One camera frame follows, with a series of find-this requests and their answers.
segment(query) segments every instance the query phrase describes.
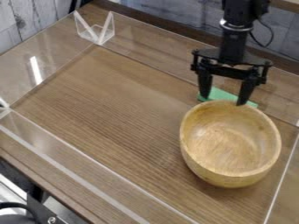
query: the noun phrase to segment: wooden bowl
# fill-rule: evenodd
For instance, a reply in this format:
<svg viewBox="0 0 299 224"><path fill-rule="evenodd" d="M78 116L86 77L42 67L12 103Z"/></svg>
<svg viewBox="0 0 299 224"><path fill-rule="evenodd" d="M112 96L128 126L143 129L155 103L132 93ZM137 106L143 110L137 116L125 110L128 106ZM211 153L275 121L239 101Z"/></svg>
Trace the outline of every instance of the wooden bowl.
<svg viewBox="0 0 299 224"><path fill-rule="evenodd" d="M207 101L181 120L181 155L195 174L215 186L255 184L273 166L281 139L267 115L232 101Z"/></svg>

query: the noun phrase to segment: bowl rim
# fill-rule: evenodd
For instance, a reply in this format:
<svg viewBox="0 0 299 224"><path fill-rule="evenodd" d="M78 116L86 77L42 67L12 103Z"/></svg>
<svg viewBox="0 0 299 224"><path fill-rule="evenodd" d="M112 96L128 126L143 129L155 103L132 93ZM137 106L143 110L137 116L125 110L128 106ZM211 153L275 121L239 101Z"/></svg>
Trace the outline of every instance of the bowl rim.
<svg viewBox="0 0 299 224"><path fill-rule="evenodd" d="M216 100L216 101L205 101L205 102L201 102L200 104L195 105L189 110L188 112L185 113L183 119L181 119L181 126L180 126L180 143L181 143L181 147L185 151L185 153L188 153L192 161L201 167L204 168L205 170L208 170L209 172L213 172L216 174L219 174L220 176L225 176L225 177L232 177L232 178L244 178L244 177L249 177L249 176L255 176L263 172L265 172L272 166L273 164L276 163L276 160L279 158L279 155L280 155L280 151L281 151L281 137L280 137L280 133L279 133L279 130L276 128L276 125L273 123L273 121L269 119L269 117L257 109L257 108L253 108L251 106L248 106L247 104L243 105L241 107L247 107L247 109L251 109L253 110L259 115L261 115L261 117L265 119L265 121L268 122L273 132L275 132L275 154L273 156L271 157L269 161L263 164L260 167L257 167L255 170L252 171L243 171L240 174L233 174L233 175L228 175L228 174L224 174L224 173L220 173L220 172L216 172L213 171L209 167L207 167L205 165L203 165L201 163L199 163L191 153L188 152L188 146L187 146L187 143L185 143L185 135L184 135L184 132L183 132L183 128L184 128L184 124L185 124L185 120L188 119L189 115L201 107L204 107L207 104L215 104L215 103L233 103L233 101L228 101L228 100Z"/></svg>

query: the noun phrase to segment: green object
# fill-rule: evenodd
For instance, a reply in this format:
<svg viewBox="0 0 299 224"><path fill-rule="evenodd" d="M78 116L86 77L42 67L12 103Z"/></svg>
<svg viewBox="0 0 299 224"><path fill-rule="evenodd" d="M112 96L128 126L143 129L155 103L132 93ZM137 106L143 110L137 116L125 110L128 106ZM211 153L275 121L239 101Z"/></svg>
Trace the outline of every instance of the green object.
<svg viewBox="0 0 299 224"><path fill-rule="evenodd" d="M209 91L209 98L208 98L208 99L203 98L203 97L201 97L201 94L197 93L197 100L201 101L201 102L208 102L208 101L215 101L215 100L228 100L228 101L233 101L233 102L236 102L237 99L239 99L239 98L237 98L233 94L231 94L231 93L228 93L228 92L220 90L220 89L216 88L216 87L212 87L212 88L211 88L211 91ZM257 104L253 103L252 101L248 101L248 102L247 102L247 105L249 105L249 106L253 107L253 108L257 107Z"/></svg>

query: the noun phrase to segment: wooden table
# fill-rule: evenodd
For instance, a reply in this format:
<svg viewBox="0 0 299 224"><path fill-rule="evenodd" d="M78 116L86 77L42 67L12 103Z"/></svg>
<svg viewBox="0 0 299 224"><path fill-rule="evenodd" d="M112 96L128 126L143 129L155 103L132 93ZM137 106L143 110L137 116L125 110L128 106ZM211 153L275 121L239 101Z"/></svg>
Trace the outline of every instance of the wooden table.
<svg viewBox="0 0 299 224"><path fill-rule="evenodd" d="M89 4L81 13L96 23L108 12ZM207 46L129 18L114 19L116 36L104 47L78 39L66 17L0 58L4 67L25 52L54 66L41 67L44 77L49 71L54 75L25 97L13 95L17 114L0 121L1 158L93 223L292 223L297 153L268 209L297 138L297 76L273 68L252 98L283 138L273 170L248 188L219 189L192 174L179 147L180 121L197 104L189 51ZM70 51L81 52L74 59ZM58 62L66 63L61 69ZM21 96L36 83L17 82L16 67L5 84ZM239 86L233 80L216 80L216 85L232 92Z"/></svg>

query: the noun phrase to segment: robotic arm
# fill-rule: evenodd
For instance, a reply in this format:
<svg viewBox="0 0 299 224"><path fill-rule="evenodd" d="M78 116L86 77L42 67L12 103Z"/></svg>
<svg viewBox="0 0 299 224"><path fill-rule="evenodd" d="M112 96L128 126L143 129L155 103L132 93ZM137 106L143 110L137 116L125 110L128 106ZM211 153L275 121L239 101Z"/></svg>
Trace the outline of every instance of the robotic arm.
<svg viewBox="0 0 299 224"><path fill-rule="evenodd" d="M267 83L267 70L272 62L249 54L245 47L253 22L267 13L268 5L269 0L221 0L224 17L219 21L223 30L220 48L192 51L191 70L199 77L203 98L209 96L213 74L243 80L237 105L245 104L255 87ZM249 69L236 69L236 65L249 66Z"/></svg>

